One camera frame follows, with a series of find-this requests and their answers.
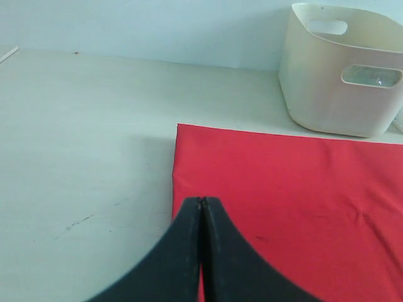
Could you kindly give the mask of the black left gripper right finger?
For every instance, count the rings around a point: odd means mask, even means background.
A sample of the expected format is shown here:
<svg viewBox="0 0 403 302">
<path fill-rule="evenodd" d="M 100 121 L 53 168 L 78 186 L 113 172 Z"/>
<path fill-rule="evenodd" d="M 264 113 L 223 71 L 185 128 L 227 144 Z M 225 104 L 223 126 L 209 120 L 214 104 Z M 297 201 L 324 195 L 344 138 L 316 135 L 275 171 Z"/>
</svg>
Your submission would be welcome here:
<svg viewBox="0 0 403 302">
<path fill-rule="evenodd" d="M 218 198 L 202 198 L 201 208 L 205 301 L 318 301 L 253 249 Z"/>
</svg>

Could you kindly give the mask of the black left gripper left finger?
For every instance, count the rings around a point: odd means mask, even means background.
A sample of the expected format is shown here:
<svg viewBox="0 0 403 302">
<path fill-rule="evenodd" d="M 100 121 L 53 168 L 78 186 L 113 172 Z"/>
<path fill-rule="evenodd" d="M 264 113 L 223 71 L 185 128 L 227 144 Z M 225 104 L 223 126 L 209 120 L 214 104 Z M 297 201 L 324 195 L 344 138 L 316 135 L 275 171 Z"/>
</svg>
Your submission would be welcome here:
<svg viewBox="0 0 403 302">
<path fill-rule="evenodd" d="M 200 198 L 186 198 L 166 233 L 122 278 L 90 301 L 197 301 Z"/>
</svg>

